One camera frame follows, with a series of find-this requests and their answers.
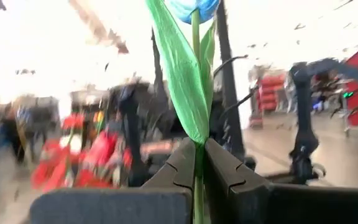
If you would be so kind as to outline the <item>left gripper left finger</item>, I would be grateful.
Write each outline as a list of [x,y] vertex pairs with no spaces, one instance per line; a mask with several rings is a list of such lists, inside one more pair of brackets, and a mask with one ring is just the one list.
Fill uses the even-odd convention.
[[30,224],[192,224],[195,151],[185,138],[141,187],[43,194],[30,206]]

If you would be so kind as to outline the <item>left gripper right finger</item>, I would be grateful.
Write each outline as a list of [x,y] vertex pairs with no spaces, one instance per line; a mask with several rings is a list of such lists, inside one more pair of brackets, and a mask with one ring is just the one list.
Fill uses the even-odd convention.
[[272,183],[213,139],[204,182],[211,224],[358,224],[358,189]]

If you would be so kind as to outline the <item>red artificial flower bunch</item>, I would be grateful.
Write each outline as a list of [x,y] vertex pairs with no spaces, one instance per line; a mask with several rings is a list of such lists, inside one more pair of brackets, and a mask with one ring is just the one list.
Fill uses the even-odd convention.
[[40,163],[32,174],[33,187],[50,191],[63,187],[118,189],[126,185],[131,151],[119,131],[101,129],[102,119],[101,113],[94,117],[94,141],[89,149],[83,149],[81,135],[75,131],[85,127],[85,117],[66,117],[62,127],[70,133],[43,145]]

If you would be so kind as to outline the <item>white artificial tulip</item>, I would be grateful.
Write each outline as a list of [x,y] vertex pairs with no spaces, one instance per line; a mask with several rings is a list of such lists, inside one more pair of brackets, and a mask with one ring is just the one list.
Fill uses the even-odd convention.
[[213,100],[216,11],[220,0],[145,0],[175,111],[194,142],[194,224],[204,224],[204,145]]

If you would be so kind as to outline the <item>black vertical frame post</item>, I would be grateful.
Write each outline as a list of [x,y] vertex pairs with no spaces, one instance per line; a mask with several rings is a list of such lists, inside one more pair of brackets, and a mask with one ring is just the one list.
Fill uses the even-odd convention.
[[[221,60],[225,62],[229,60],[231,55],[231,46],[229,43],[229,36],[226,23],[226,11],[224,7],[224,0],[220,0],[217,10],[217,28],[220,44]],[[223,84],[223,99],[225,107],[229,107],[237,103],[236,86],[234,80],[234,71],[232,63],[227,63],[222,68],[222,84]],[[231,137],[231,153],[240,161],[244,161],[245,149],[242,142],[242,131],[239,121],[239,112],[237,108],[232,108],[226,114],[227,124],[229,125],[229,135]]]

